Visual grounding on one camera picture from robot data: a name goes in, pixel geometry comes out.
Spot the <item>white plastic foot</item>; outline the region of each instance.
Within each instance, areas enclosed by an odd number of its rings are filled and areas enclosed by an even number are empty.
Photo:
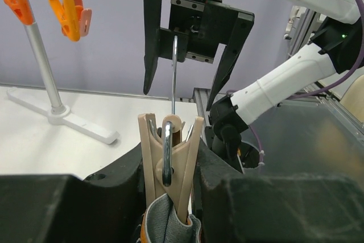
[[[108,130],[73,114],[68,106],[65,106],[66,111],[64,113],[53,114],[46,103],[27,94],[25,90],[10,88],[7,91],[7,96],[9,100],[46,116],[52,125],[66,125],[107,145],[113,143],[120,136],[117,131]]]

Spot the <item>gray fabric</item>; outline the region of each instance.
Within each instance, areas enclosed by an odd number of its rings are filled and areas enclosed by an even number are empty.
[[[148,243],[200,243],[201,222],[188,216],[192,225],[185,225],[178,217],[167,194],[156,199],[147,209],[145,231]]]

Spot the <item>beige clip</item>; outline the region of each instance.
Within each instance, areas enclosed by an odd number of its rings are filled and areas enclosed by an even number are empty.
[[[185,223],[188,214],[189,195],[191,193],[193,174],[200,144],[200,136],[204,119],[196,117],[192,133],[187,141],[182,141],[184,123],[176,115],[168,115],[163,120],[173,124],[172,138],[172,183],[165,187],[162,183],[163,141],[156,133],[154,114],[138,116],[140,142],[142,144],[144,181],[146,186],[147,207],[161,195],[167,193],[174,203],[178,218]]]

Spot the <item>yellow clothespin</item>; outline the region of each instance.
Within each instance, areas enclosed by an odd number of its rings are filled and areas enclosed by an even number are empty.
[[[147,206],[167,193],[179,220],[185,223],[204,119],[195,119],[185,141],[183,123],[176,115],[163,120],[162,137],[156,133],[154,114],[139,115],[138,121]]]
[[[63,32],[74,42],[80,40],[80,24],[78,22],[75,0],[63,0],[63,5],[59,0],[49,0]]]

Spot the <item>white stand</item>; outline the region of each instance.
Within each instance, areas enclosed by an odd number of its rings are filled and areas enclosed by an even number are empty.
[[[46,116],[49,123],[52,125],[66,125],[100,142],[108,145],[113,143],[120,136],[117,131],[111,131],[90,123],[89,121],[73,114],[68,106],[62,104],[53,79],[48,56],[44,48],[42,37],[40,36],[38,25],[34,22],[32,25],[24,27],[35,59],[38,62],[45,89],[47,90],[49,100],[51,101],[51,107],[43,101],[39,101],[38,99],[28,95],[24,90],[17,88],[10,88],[7,91],[9,100]]]

